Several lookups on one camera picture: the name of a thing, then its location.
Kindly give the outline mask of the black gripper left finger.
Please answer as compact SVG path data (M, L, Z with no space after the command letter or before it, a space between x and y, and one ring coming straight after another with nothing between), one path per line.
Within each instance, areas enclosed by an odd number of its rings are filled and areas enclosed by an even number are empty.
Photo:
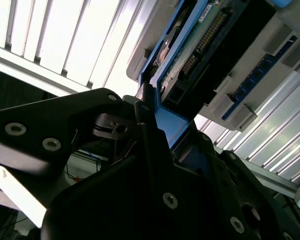
M22 210L44 206L26 188L28 182L49 187L72 153L101 139L139 145L144 176L133 191L121 188L136 206L175 210L181 197L165 133L159 129L150 92L120 98L99 88L0 110L0 190Z

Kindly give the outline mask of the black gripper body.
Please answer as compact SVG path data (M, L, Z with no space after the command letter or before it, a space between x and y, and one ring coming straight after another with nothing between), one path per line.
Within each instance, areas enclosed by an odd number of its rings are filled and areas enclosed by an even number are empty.
M153 191L134 156L60 193L48 207L43 240L220 240L228 216L203 176L174 165L171 187Z

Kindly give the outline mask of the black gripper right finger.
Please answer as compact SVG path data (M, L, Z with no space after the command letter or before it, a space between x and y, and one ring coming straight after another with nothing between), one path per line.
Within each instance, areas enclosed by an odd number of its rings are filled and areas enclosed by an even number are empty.
M229 150L217 153L210 138L198 130L195 145L204 157L195 169L201 170L212 185L223 238L298 238L298 226L237 155Z

